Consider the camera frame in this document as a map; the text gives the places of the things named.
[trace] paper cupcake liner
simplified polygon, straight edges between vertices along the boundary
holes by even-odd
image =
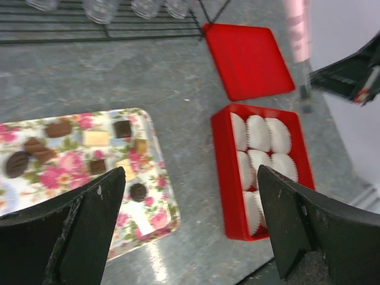
[[[271,135],[264,118],[259,115],[249,116],[246,127],[248,146],[256,150],[270,151]]]
[[[256,181],[256,189],[258,189],[257,181],[257,171],[259,170],[260,165],[272,166],[271,159],[269,155],[261,150],[249,150],[248,151],[249,160],[251,161],[252,167],[255,169],[254,176]]]
[[[272,168],[289,179],[298,182],[298,171],[293,159],[284,153],[272,154]]]
[[[247,149],[246,129],[243,119],[235,114],[231,113],[233,138],[235,140],[235,146],[237,150]]]
[[[254,235],[260,226],[261,214],[252,192],[244,192],[243,199],[249,232]]]
[[[262,209],[260,192],[255,191],[254,196],[255,196],[255,201],[256,201],[257,207],[258,207],[260,215],[261,215],[260,225],[262,225],[263,227],[265,227],[267,229],[267,221],[265,221],[264,210]]]
[[[255,182],[254,172],[249,163],[249,157],[244,151],[237,151],[237,163],[239,165],[240,182],[243,191],[247,191],[249,187]]]
[[[272,151],[274,153],[289,154],[292,140],[288,128],[276,118],[266,118],[265,121],[270,130]]]

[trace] dark chocolate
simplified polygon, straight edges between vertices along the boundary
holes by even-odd
[[[69,120],[63,119],[59,123],[50,123],[45,128],[45,133],[49,138],[60,138],[71,134],[72,126]]]
[[[24,149],[41,163],[49,161],[55,155],[53,150],[45,147],[35,137],[29,138],[29,140],[24,143]]]
[[[98,175],[106,172],[106,162],[104,159],[92,160],[89,163],[88,168],[90,169],[91,175]]]
[[[113,123],[117,138],[130,138],[132,136],[130,121],[119,121]]]
[[[5,163],[5,174],[9,178],[17,178],[24,174],[28,164],[29,154],[25,151],[18,151],[12,154]]]
[[[131,198],[136,202],[143,202],[147,196],[147,188],[140,183],[133,184],[129,189]]]

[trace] round chocolate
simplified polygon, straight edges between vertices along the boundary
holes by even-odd
[[[147,188],[140,183],[133,184],[129,189],[131,198],[136,202],[143,202],[147,196]]]
[[[5,173],[9,178],[21,176],[28,168],[29,155],[25,151],[18,151],[8,158],[5,164]]]

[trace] gray countertop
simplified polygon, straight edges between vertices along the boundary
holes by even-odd
[[[221,3],[209,4],[211,14]],[[298,80],[280,0],[233,1],[220,22],[270,27]],[[109,262],[103,285],[233,284],[273,257],[269,240],[224,235],[210,117],[230,102],[205,42],[6,46],[0,62],[1,122],[128,107],[153,118],[182,221]],[[298,94],[244,103],[298,110]],[[301,120],[318,190],[350,201],[359,180],[322,96],[314,108]]]

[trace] white wall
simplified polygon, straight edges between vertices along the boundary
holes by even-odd
[[[311,26],[311,62],[318,69],[357,51],[380,30],[380,1],[312,0]],[[325,99],[355,170],[380,185],[380,96],[365,107],[329,94]]]

